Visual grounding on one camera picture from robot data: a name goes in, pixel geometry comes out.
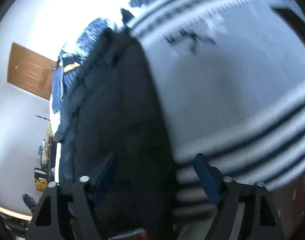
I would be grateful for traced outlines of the black puffer jacket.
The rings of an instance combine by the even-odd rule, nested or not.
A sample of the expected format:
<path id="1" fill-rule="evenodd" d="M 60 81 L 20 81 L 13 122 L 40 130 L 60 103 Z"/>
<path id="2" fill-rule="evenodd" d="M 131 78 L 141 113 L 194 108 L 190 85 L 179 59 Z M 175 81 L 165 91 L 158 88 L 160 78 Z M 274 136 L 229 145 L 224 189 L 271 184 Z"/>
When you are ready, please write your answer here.
<path id="1" fill-rule="evenodd" d="M 143 228 L 150 239 L 171 239 L 175 162 L 146 56 L 127 29 L 99 35 L 60 115 L 61 181 L 90 175 L 110 153 L 117 157 L 95 205 L 105 234 Z"/>

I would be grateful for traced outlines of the yellow container on desk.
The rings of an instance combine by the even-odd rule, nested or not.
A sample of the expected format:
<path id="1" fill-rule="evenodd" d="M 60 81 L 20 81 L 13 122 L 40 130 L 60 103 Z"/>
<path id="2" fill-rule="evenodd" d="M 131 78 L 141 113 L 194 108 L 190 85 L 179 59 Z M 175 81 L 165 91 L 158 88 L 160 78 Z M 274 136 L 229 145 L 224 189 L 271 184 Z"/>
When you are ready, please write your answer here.
<path id="1" fill-rule="evenodd" d="M 44 178 L 35 178 L 35 187 L 36 190 L 39 192 L 44 192 L 44 190 L 46 189 L 48 185 L 48 182 L 46 179 Z"/>

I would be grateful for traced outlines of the yellow plastic bag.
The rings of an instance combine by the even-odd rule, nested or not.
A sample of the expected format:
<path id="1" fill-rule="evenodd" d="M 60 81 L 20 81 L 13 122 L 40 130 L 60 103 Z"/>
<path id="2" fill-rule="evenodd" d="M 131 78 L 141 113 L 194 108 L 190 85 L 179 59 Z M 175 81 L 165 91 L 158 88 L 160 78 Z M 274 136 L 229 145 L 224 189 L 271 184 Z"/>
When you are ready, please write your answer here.
<path id="1" fill-rule="evenodd" d="M 51 126 L 51 123 L 49 122 L 46 126 L 46 135 L 48 137 L 54 137 L 54 133 L 52 131 L 52 126 Z"/>

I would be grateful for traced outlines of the wooden desk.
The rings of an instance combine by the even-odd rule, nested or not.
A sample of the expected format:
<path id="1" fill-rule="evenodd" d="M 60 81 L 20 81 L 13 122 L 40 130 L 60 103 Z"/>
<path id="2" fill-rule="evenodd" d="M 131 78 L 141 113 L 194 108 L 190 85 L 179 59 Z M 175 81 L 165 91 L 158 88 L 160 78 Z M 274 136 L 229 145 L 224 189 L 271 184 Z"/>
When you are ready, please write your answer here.
<path id="1" fill-rule="evenodd" d="M 26 221 L 31 221 L 32 220 L 32 215 L 27 215 L 25 213 L 20 213 L 17 211 L 10 210 L 8 208 L 5 208 L 0 205 L 0 213 L 3 213 L 4 215 L 11 216 L 17 219 L 21 220 L 26 220 Z"/>

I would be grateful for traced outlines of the blue striped pillow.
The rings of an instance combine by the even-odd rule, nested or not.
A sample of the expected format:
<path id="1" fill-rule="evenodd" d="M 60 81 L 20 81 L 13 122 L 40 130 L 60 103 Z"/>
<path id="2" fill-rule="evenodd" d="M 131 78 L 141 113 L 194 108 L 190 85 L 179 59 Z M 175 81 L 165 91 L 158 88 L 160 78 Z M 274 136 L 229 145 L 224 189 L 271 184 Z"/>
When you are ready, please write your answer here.
<path id="1" fill-rule="evenodd" d="M 52 75 L 51 95 L 54 114 L 60 112 L 64 95 L 68 92 L 81 66 L 82 62 L 79 55 L 65 53 L 64 51 L 59 54 Z"/>

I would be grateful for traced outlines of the brown wooden door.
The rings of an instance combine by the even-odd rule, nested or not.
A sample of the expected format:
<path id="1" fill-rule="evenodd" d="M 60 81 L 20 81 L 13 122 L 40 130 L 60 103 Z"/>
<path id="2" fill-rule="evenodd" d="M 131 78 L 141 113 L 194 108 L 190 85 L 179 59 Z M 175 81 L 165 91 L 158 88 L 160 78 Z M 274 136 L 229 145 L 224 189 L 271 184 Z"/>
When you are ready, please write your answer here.
<path id="1" fill-rule="evenodd" d="M 56 65 L 56 62 L 13 43 L 9 55 L 7 82 L 49 100 Z"/>

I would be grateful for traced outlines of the blue tree print quilt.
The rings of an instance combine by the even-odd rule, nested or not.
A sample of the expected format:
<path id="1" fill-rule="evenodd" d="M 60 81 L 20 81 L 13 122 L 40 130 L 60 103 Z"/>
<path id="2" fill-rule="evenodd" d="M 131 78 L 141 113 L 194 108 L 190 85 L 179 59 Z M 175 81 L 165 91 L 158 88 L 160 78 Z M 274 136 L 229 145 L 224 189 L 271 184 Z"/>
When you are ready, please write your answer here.
<path id="1" fill-rule="evenodd" d="M 72 65 L 73 68 L 80 66 L 104 29 L 122 29 L 132 19 L 141 16 L 154 1 L 156 0 L 103 0 L 99 4 L 101 10 L 96 13 L 97 18 L 63 45 L 57 64 L 63 68 L 67 65 Z"/>

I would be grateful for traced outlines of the blue white striped bedsheet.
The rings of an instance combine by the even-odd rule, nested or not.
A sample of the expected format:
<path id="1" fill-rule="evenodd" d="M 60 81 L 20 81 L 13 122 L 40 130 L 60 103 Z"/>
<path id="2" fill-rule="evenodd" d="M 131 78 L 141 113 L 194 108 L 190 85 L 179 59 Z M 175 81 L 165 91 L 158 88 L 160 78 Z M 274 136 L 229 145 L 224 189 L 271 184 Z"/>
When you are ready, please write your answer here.
<path id="1" fill-rule="evenodd" d="M 193 160 L 269 190 L 305 170 L 305 15 L 293 0 L 156 0 L 142 47 L 175 162 L 177 220 L 214 207 Z"/>

